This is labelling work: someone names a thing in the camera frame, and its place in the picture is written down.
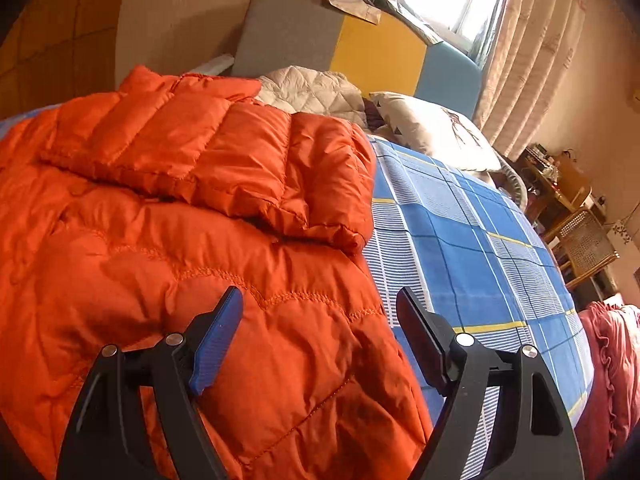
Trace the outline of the blue plaid bed sheet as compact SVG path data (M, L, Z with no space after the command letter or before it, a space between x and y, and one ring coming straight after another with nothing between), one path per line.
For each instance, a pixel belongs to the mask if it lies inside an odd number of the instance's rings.
M394 308L406 286L455 330L491 348L539 348L567 413L578 419L593 378L586 336L524 214L440 162L367 138L375 175L373 233L363 257L413 375ZM425 401L424 382L416 381Z

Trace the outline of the wooden rattan chair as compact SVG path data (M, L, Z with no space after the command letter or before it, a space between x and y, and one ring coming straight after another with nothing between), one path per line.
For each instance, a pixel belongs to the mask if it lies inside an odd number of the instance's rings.
M604 227L587 206L558 222L542 239L547 244L555 240L552 250L565 257L559 271L570 292L620 258Z

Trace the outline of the orange puffer jacket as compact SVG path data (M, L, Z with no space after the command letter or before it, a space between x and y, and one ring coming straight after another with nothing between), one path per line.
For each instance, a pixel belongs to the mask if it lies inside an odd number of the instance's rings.
M255 79L135 68L1 141L1 416L53 478L106 344L155 344L229 287L243 317L198 399L235 479L405 479L432 431L363 248L375 154Z

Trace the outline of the wooden side table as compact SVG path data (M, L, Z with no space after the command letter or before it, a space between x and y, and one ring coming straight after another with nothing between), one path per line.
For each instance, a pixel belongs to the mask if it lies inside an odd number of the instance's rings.
M541 144L530 144L516 168L527 188L526 217L546 231L584 206L592 191L571 151L551 154Z

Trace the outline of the grey yellow blue headboard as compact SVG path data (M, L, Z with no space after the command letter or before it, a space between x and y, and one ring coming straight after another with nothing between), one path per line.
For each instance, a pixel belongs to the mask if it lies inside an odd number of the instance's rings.
M341 73L367 96L391 91L472 118L482 72L446 41L430 46L384 13L375 25L323 0L250 0L231 73L257 78L290 65Z

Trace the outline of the white deer print pillow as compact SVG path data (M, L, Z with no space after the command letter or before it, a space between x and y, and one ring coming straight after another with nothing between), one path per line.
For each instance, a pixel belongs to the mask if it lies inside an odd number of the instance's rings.
M463 171L501 169L484 134L461 113L396 92L372 92L370 100L398 144Z

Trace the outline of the pink striped curtain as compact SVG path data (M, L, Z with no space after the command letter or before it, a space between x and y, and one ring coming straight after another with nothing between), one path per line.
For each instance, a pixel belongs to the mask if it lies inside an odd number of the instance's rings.
M537 132L566 76L587 0L506 0L485 66L474 122L503 157L516 159Z

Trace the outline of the red ruffled cloth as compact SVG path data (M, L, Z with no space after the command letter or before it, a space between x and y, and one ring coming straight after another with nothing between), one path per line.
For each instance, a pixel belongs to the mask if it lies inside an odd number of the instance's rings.
M579 313L594 369L575 427L587 479L639 477L639 309L593 302Z

